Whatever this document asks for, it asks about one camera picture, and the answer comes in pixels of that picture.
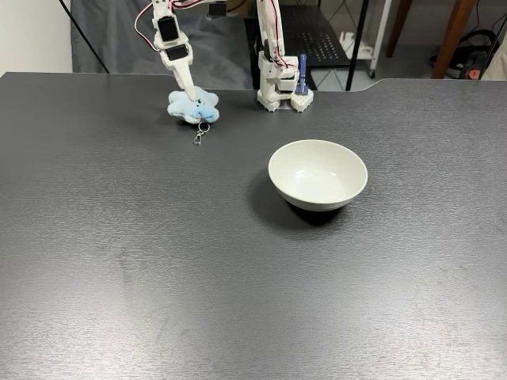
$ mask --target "white bowl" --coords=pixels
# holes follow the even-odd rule
[[[289,203],[309,211],[345,206],[368,182],[368,171],[357,154],[322,140],[282,146],[269,160],[268,171]]]

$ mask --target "table leg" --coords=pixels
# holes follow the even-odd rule
[[[447,30],[445,31],[444,40],[442,41],[438,50],[438,56],[436,57],[432,75],[433,79],[442,79],[444,77],[474,3],[475,0],[455,1],[447,24]]]
[[[361,6],[359,24],[357,25],[356,32],[356,42],[354,43],[352,59],[350,60],[349,76],[347,77],[347,86],[345,87],[345,91],[350,91],[350,88],[352,87],[354,71],[356,70],[357,54],[359,53],[359,46],[361,45],[361,38],[363,37],[364,20],[366,20],[366,13],[368,11],[369,2],[370,0],[363,0],[363,5]]]
[[[412,6],[412,0],[402,0],[398,6],[398,12],[396,13],[395,26],[391,32],[391,38],[389,38],[389,44],[387,45],[387,57],[391,58],[395,53],[396,45],[398,44],[399,36],[402,34],[403,25],[405,24],[406,16],[409,14],[410,7]]]
[[[387,18],[389,17],[389,10],[391,9],[391,0],[385,0],[382,11],[382,18],[380,18],[379,34],[373,49],[372,62],[370,63],[370,78],[375,78],[375,69],[379,61],[380,48],[382,47],[383,35],[386,32]]]

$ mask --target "red wire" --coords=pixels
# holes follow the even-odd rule
[[[269,4],[271,5],[271,9],[273,10],[273,14],[275,16],[275,25],[274,25],[275,26],[275,29],[274,29],[275,30],[275,38],[276,38],[275,54],[278,57],[278,59],[284,63],[285,67],[288,67],[289,65],[284,61],[284,59],[282,59],[282,57],[280,57],[280,49],[278,48],[278,32],[277,32],[277,26],[276,26],[278,17],[276,16],[276,9],[275,9],[275,5],[273,4],[273,0],[269,0]]]

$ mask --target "metal keyring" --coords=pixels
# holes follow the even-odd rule
[[[202,123],[207,124],[208,128],[205,127],[204,129],[201,129],[200,125]],[[197,135],[196,135],[196,138],[193,140],[193,144],[199,146],[202,143],[202,141],[203,141],[203,134],[208,133],[211,127],[212,126],[209,125],[209,123],[207,123],[205,121],[201,121],[199,123],[199,126],[197,127]]]
[[[206,131],[203,131],[202,129],[200,129],[200,125],[201,125],[201,124],[206,124],[206,125],[208,125],[208,129],[206,129]],[[209,123],[207,123],[207,122],[205,122],[205,121],[201,121],[201,122],[199,123],[199,127],[197,127],[197,129],[199,130],[199,132],[202,132],[202,133],[208,133],[211,127],[212,127],[212,126],[211,126],[211,125],[209,125]]]

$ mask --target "black cable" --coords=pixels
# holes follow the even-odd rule
[[[495,23],[493,25],[491,25],[491,30],[494,32],[494,27],[501,21],[502,18],[504,18],[505,16],[507,16],[507,12],[504,13],[504,15],[502,17],[500,17],[498,20],[495,21]]]
[[[481,0],[477,0],[477,3],[475,4],[475,15],[477,16],[477,25],[470,31],[472,33],[474,30],[478,28],[478,26],[481,24],[481,20],[478,17],[478,4],[481,2]]]
[[[63,0],[59,0],[60,1],[60,4],[62,5],[63,7],[63,10],[65,10],[65,13],[67,14],[67,16],[71,19],[72,21],[72,24],[74,24],[74,26],[76,27],[76,29],[78,30],[79,34],[81,35],[81,37],[84,39],[84,41],[86,42],[86,44],[88,45],[88,48],[90,48],[90,50],[92,51],[93,55],[95,55],[95,58],[97,58],[98,62],[101,63],[102,67],[104,68],[104,71],[106,73],[109,74],[109,70],[108,68],[105,66],[105,64],[102,62],[102,59],[101,57],[98,56],[97,52],[95,51],[95,49],[93,49],[93,46],[92,44],[88,41],[88,39],[86,38],[85,36],[85,33],[82,32],[81,28],[79,28],[79,25],[78,25],[78,22],[74,19],[74,17],[72,16],[72,13],[69,11],[69,9],[67,8],[67,6],[65,5],[65,3],[63,2]]]
[[[239,3],[237,6],[235,6],[234,8],[230,8],[227,10],[227,13],[229,12],[234,12],[237,8],[241,8],[243,6],[243,4],[246,3],[246,0],[243,0],[241,3]]]
[[[504,22],[501,23],[500,30],[498,31],[497,35],[494,37],[494,41],[491,44],[490,50],[488,51],[486,61],[484,62],[484,67],[482,68],[481,73],[479,74],[479,77],[478,77],[479,81],[481,80],[482,76],[484,75],[484,71],[486,71],[486,68],[488,66],[488,62],[490,61],[491,55],[493,54],[494,47],[496,46],[498,40],[500,39],[500,35],[504,30],[505,24],[507,24],[507,15],[504,18]]]

